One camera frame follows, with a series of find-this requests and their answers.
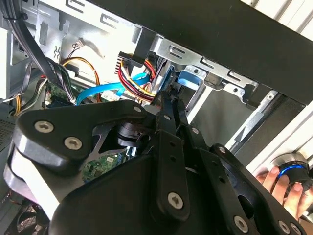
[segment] circuit board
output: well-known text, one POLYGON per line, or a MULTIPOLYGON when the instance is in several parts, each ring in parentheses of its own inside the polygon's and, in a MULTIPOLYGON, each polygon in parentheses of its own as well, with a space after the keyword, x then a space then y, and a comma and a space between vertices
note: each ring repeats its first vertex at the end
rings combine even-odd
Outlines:
POLYGON ((83 181, 88 183, 109 170, 112 170, 122 162, 122 159, 122 154, 108 154, 86 163, 83 168, 83 181))

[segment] blue light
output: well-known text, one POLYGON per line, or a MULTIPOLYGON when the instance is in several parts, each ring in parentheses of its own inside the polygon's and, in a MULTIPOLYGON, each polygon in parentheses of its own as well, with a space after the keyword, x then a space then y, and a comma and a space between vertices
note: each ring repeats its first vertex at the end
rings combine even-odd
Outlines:
POLYGON ((291 169, 304 169, 304 166, 301 166, 301 165, 292 165, 292 166, 289 166, 289 167, 287 167, 286 169, 283 169, 283 170, 279 173, 278 179, 279 179, 283 174, 285 174, 286 171, 289 171, 289 170, 291 170, 291 169))

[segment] human hand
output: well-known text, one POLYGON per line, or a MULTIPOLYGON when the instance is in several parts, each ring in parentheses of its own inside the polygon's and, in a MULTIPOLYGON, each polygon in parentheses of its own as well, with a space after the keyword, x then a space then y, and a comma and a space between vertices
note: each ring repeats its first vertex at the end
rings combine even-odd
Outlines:
POLYGON ((274 167, 270 172, 259 175, 256 179, 296 220, 299 220, 301 215, 313 203, 313 188, 302 193, 302 185, 300 183, 295 183, 287 198, 284 198, 289 184, 289 178, 287 175, 282 175, 275 184, 278 174, 279 168, 274 167))

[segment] black cable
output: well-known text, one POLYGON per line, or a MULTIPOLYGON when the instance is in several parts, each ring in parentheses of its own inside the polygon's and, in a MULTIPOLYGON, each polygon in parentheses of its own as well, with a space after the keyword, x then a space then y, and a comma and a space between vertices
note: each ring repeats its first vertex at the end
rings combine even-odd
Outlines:
POLYGON ((20 92, 21 94, 25 93, 27 88, 28 88, 33 64, 34 64, 34 62, 30 62, 28 64, 27 68, 26 68, 24 81, 23 81, 23 85, 22 85, 22 88, 21 88, 21 92, 20 92))
POLYGON ((8 24, 12 28, 12 32, 22 46, 28 56, 34 61, 41 72, 48 78, 48 80, 61 86, 56 74, 53 72, 49 65, 45 55, 40 50, 36 41, 28 31, 26 24, 23 20, 23 14, 21 12, 20 1, 18 0, 0 0, 0 8, 4 18, 8 19, 8 24))

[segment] silver screw head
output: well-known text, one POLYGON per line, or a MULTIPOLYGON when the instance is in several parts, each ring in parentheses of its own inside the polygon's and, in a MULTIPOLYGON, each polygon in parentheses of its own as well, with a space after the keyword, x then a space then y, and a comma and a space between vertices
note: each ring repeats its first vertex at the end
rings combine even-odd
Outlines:
POLYGON ((219 147, 219 150, 220 150, 222 153, 226 153, 226 150, 225 150, 223 147, 219 147))
POLYGON ((297 234, 301 235, 300 229, 295 224, 290 223, 290 225, 297 234))
POLYGON ((242 219, 240 216, 234 217, 234 222, 238 229, 240 229, 243 233, 247 233, 249 231, 248 225, 246 224, 245 220, 242 219))
POLYGON ((134 106, 134 110, 139 112, 139 113, 141 113, 141 109, 139 107, 137 107, 137 106, 134 106))
POLYGON ((193 128, 191 128, 191 130, 192 130, 195 134, 199 134, 199 131, 197 130, 197 128, 193 127, 193 128))
POLYGON ((54 130, 54 126, 48 121, 37 121, 35 123, 35 129, 41 133, 50 133, 54 130))
POLYGON ((171 120, 171 118, 169 117, 169 116, 167 116, 167 115, 164 115, 163 116, 166 120, 171 120))
POLYGON ((267 98, 268 98, 268 100, 272 100, 272 99, 274 99, 274 95, 273 94, 269 94, 267 98))
POLYGON ((80 139, 76 137, 67 137, 64 140, 64 145, 71 150, 78 150, 81 149, 83 146, 83 143, 80 141, 80 139))
POLYGON ((167 196, 167 200, 169 204, 177 210, 180 210, 184 205, 182 198, 175 192, 170 192, 167 196))
POLYGON ((278 221, 279 227, 287 234, 290 234, 290 229, 288 226, 281 220, 278 221))

